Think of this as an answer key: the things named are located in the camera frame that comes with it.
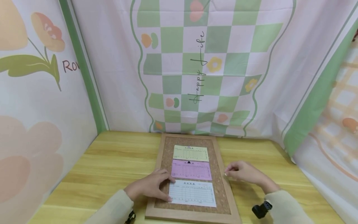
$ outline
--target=sleeve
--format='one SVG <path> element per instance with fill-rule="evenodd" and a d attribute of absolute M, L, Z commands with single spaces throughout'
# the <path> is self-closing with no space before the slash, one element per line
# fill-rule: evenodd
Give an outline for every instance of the sleeve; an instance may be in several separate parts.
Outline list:
<path fill-rule="evenodd" d="M 280 190 L 265 196 L 271 205 L 274 224 L 314 224 L 300 204 L 286 191 Z"/>
<path fill-rule="evenodd" d="M 124 224 L 132 211 L 133 201 L 120 190 L 84 224 Z"/>

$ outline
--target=plaid pattern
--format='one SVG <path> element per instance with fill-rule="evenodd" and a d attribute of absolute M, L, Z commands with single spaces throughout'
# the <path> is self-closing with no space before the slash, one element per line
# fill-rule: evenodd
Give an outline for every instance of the plaid pattern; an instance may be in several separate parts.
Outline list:
<path fill-rule="evenodd" d="M 358 43 L 342 64 L 328 105 L 314 133 L 335 161 L 347 166 L 358 160 Z"/>
<path fill-rule="evenodd" d="M 242 136 L 292 3 L 142 0 L 134 6 L 153 130 Z"/>

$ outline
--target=wooden frame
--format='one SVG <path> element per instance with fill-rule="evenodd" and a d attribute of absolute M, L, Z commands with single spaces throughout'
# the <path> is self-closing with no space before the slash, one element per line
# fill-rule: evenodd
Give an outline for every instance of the wooden frame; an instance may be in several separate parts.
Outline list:
<path fill-rule="evenodd" d="M 230 187 L 230 183 L 224 175 L 225 166 L 221 158 L 220 148 L 216 141 L 216 137 L 201 136 L 201 135 L 162 134 L 155 169 L 159 169 L 161 167 L 166 137 L 210 139 L 212 141 L 217 162 L 219 164 L 219 170 L 220 173 L 222 173 L 221 180 L 224 185 L 231 214 L 226 215 L 226 214 L 206 213 L 206 212 L 198 212 L 198 211 L 155 208 L 154 207 L 155 199 L 149 198 L 147 204 L 147 210 L 145 213 L 145 218 L 172 220 L 172 221 L 186 221 L 186 222 L 195 222 L 195 223 L 242 224 L 239 212 L 236 207 L 234 195 Z"/>

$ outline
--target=wooden table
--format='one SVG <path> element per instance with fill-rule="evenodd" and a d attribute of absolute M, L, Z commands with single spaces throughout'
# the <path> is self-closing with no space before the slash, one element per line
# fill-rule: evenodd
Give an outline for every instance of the wooden table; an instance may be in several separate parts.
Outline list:
<path fill-rule="evenodd" d="M 245 160 L 265 172 L 302 205 L 315 223 L 343 223 L 327 201 L 270 140 L 217 138 L 225 165 Z M 30 224 L 82 224 L 119 189 L 154 169 L 160 134 L 104 132 L 91 144 L 73 169 L 50 195 Z M 231 181 L 244 224 L 273 223 L 269 215 L 258 220 L 253 205 L 263 202 L 257 186 Z M 147 199 L 135 202 L 135 223 L 175 223 L 144 219 Z"/>

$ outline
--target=pink form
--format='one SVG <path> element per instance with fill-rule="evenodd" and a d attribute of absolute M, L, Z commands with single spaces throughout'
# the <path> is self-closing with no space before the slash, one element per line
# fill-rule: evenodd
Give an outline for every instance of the pink form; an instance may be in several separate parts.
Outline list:
<path fill-rule="evenodd" d="M 174 178 L 212 180 L 208 162 L 173 159 L 171 175 Z"/>

